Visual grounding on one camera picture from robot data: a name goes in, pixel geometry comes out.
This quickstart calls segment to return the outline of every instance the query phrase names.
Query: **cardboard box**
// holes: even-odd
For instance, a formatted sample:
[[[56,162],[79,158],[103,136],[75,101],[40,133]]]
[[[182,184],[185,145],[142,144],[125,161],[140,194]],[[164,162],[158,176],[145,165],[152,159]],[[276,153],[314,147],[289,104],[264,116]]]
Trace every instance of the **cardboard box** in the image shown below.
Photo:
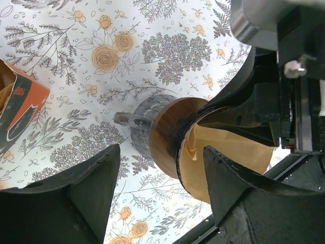
[[[0,59],[0,157],[42,108],[50,90]]]

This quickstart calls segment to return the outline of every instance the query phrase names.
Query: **screw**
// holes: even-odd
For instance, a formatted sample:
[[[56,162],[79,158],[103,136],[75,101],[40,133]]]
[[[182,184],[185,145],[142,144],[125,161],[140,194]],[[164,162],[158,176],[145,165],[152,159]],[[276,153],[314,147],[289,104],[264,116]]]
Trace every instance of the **screw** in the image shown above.
[[[284,75],[288,79],[297,79],[306,74],[306,67],[297,60],[289,61],[284,65]]]

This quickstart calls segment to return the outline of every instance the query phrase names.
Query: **glass handle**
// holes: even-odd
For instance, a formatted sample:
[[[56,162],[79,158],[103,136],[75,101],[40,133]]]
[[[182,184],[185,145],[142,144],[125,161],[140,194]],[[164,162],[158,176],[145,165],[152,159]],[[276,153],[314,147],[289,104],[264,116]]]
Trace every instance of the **glass handle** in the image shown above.
[[[150,131],[153,120],[132,113],[117,112],[114,115],[114,122],[119,125]]]

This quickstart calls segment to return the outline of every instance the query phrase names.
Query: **table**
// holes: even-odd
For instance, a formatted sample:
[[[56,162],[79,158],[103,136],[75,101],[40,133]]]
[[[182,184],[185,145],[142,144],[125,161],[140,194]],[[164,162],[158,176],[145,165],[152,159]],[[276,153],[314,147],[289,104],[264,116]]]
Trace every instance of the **table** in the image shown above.
[[[112,119],[155,94],[218,94],[250,49],[231,35],[230,0],[60,0],[42,9],[3,0],[0,9],[0,57],[51,90],[0,158],[1,189],[22,188],[118,143],[105,243],[172,243],[211,214],[141,157],[129,128]],[[270,166],[286,154],[276,150]]]

